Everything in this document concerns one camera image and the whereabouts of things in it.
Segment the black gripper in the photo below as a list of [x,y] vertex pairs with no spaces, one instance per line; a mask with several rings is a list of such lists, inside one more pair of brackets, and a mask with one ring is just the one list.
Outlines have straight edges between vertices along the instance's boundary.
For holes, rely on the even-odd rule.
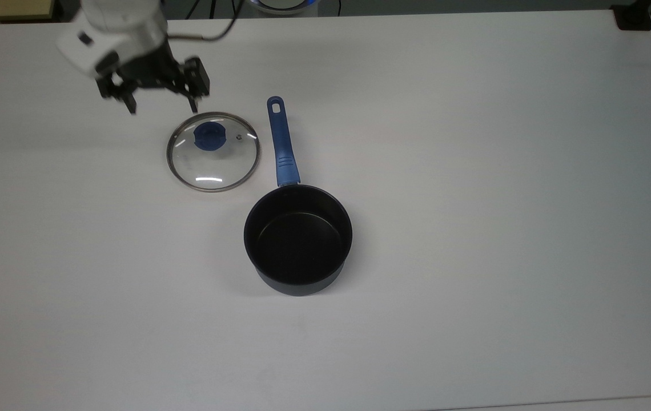
[[159,47],[142,57],[120,63],[95,81],[101,97],[123,102],[131,115],[136,114],[137,102],[133,95],[139,88],[167,89],[180,94],[187,98],[192,113],[198,113],[196,58],[189,57],[179,63],[169,47]]

